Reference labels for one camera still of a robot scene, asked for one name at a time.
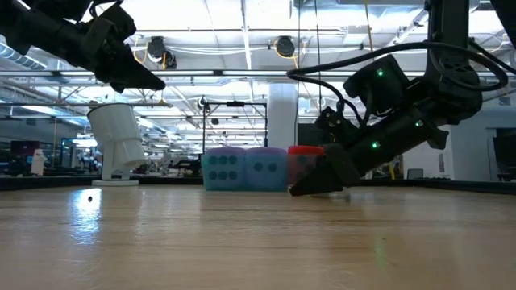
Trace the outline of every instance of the white pillar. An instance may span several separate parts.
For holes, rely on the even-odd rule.
[[[298,86],[271,84],[268,89],[268,146],[288,149],[296,145]]]

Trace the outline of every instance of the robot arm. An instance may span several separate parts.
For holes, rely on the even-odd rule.
[[[164,82],[139,64],[123,43],[136,33],[136,26],[120,6],[122,1],[97,16],[96,5],[115,0],[25,0],[30,10],[16,0],[1,0],[0,34],[20,54],[36,46],[94,72],[119,93],[125,88],[164,89]],[[94,18],[80,22],[92,2]]]
[[[382,48],[364,56],[289,71],[287,76],[312,82],[332,90],[339,98],[337,110],[326,108],[316,125],[335,136],[336,143],[326,148],[322,160],[311,174],[294,185],[292,195],[340,191],[353,186],[371,169],[391,161],[395,156],[428,142],[444,149],[448,133],[439,129],[445,124],[458,125],[471,118],[482,106],[481,92],[500,89],[508,76],[499,67],[503,62],[468,50],[469,0],[426,1],[429,12],[428,41],[404,43]],[[426,49],[427,70],[423,77],[410,81],[397,61],[389,55],[363,67],[344,83],[349,97],[359,97],[366,106],[362,118],[353,104],[326,82],[304,77],[308,73],[342,68],[386,53]],[[469,65],[473,60],[495,74],[499,82],[480,86],[477,73]],[[356,113],[360,126],[343,117],[344,106]],[[371,115],[383,118],[369,126]]]

